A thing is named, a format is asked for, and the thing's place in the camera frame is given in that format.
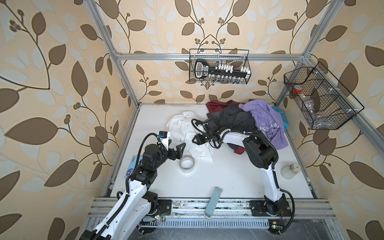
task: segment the pile of clothes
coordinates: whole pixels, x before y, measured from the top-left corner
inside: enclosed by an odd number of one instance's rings
[[[284,131],[289,126],[284,112],[278,107],[271,107],[263,100],[253,100],[246,104],[228,101],[208,102],[208,118],[211,118],[219,127],[230,128],[237,131],[252,132],[261,130],[279,150],[288,146]],[[245,148],[228,144],[235,153],[242,154]]]
[[[271,141],[274,147],[279,150],[288,146],[284,131],[287,129],[288,122],[284,112],[277,107],[271,107],[263,100],[253,100],[242,104],[235,101],[222,103],[211,101],[206,104],[209,113],[207,117],[212,119],[219,128],[229,128],[237,131],[252,132],[261,130]],[[177,142],[185,142],[185,150],[191,153],[197,161],[213,161],[214,148],[209,143],[197,145],[192,143],[192,139],[199,132],[192,126],[191,120],[199,119],[193,112],[185,111],[172,117],[167,129],[170,135]],[[228,144],[235,153],[242,154],[244,147]]]

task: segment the mounting plate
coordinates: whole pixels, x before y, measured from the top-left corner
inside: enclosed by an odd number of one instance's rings
[[[266,212],[261,210],[264,208],[265,201],[263,200],[251,200],[249,201],[249,208],[251,208],[252,216],[254,217],[270,217],[270,215]],[[283,204],[283,211],[282,211],[283,217],[290,217],[292,215],[291,208],[289,206],[289,203],[285,201]]]

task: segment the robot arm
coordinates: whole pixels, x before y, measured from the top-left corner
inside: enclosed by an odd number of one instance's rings
[[[157,194],[148,191],[157,177],[157,168],[167,159],[180,159],[183,156],[185,143],[177,145],[176,150],[168,148],[168,132],[159,135],[148,134],[140,147],[138,156],[145,140],[154,135],[157,144],[145,147],[141,164],[137,165],[130,178],[126,179],[126,190],[119,198],[108,215],[91,231],[85,230],[80,240],[125,240],[140,221],[149,213],[157,213]]]

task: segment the tape roll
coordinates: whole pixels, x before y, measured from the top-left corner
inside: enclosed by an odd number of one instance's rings
[[[185,161],[191,161],[192,162],[192,166],[191,167],[182,167],[182,163],[185,162]],[[189,172],[192,172],[193,169],[195,168],[195,160],[192,158],[192,157],[183,157],[182,159],[180,159],[179,161],[179,167],[180,167],[180,170],[183,172],[183,173],[189,173]]]

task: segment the metal grate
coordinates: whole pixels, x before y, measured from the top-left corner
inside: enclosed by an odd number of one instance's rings
[[[314,68],[302,67],[284,74],[284,84],[311,129],[336,130],[364,106],[324,65],[319,67],[319,63]],[[325,73],[337,79],[337,87],[326,80]],[[359,106],[352,106],[342,95],[353,97]]]
[[[163,228],[269,228],[268,219],[201,219],[201,218],[167,218],[165,222],[144,223],[141,227]]]
[[[238,49],[190,49],[189,81],[247,84],[252,74],[248,53],[249,50]],[[198,62],[208,66],[206,70],[196,70]]]

